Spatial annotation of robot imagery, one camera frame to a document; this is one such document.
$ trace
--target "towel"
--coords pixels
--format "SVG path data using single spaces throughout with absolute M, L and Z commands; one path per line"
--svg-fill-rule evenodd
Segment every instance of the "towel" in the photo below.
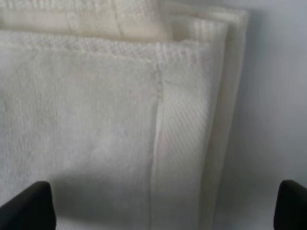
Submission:
M 188 15 L 228 25 L 222 80 L 202 178 L 200 226 L 210 229 L 242 72 L 249 15 L 244 10 L 167 4 L 171 15 Z M 197 38 L 200 26 L 199 20 L 190 21 L 184 31 L 194 30 L 193 37 Z
M 208 19 L 171 5 L 0 1 L 0 203 L 48 180 L 59 229 L 210 222 L 223 154 L 209 140 L 245 30 L 218 10 Z

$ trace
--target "white towel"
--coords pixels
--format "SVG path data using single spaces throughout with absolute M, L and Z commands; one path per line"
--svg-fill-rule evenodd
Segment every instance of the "white towel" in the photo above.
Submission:
M 198 229 L 229 22 L 169 16 L 153 0 L 0 10 L 0 203 L 48 180 L 59 229 Z M 222 168 L 209 160 L 214 198 Z
M 189 15 L 226 23 L 229 26 L 222 80 L 202 181 L 200 223 L 201 229 L 210 229 L 240 82 L 249 16 L 243 10 L 196 7 L 176 2 L 168 2 L 168 8 L 172 15 Z M 189 30 L 198 27 L 199 24 L 199 21 L 190 22 Z M 197 29 L 194 31 L 194 37 L 199 36 Z

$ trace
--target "white wall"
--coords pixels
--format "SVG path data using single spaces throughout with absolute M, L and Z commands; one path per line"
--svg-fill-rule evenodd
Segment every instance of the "white wall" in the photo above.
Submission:
M 272 230 L 280 182 L 307 186 L 307 0 L 194 2 L 251 12 L 213 229 Z

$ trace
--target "gray background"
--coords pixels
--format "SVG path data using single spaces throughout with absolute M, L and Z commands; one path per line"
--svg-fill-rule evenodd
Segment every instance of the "gray background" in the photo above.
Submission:
M 186 1 L 251 12 L 213 230 L 272 230 L 280 182 L 307 186 L 307 0 Z

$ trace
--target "folded towel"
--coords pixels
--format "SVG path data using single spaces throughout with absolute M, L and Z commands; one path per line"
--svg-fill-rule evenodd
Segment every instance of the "folded towel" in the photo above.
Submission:
M 224 152 L 206 150 L 221 75 L 222 87 L 225 69 L 240 75 L 247 16 L 170 5 L 0 1 L 0 203 L 48 180 L 59 229 L 210 225 Z
M 222 80 L 202 179 L 200 223 L 201 229 L 210 229 L 240 82 L 249 16 L 242 10 L 196 7 L 176 2 L 168 2 L 168 9 L 172 15 L 188 15 L 225 23 L 229 27 Z M 200 21 L 190 22 L 185 31 L 200 26 Z M 198 37 L 197 28 L 194 31 L 193 37 Z

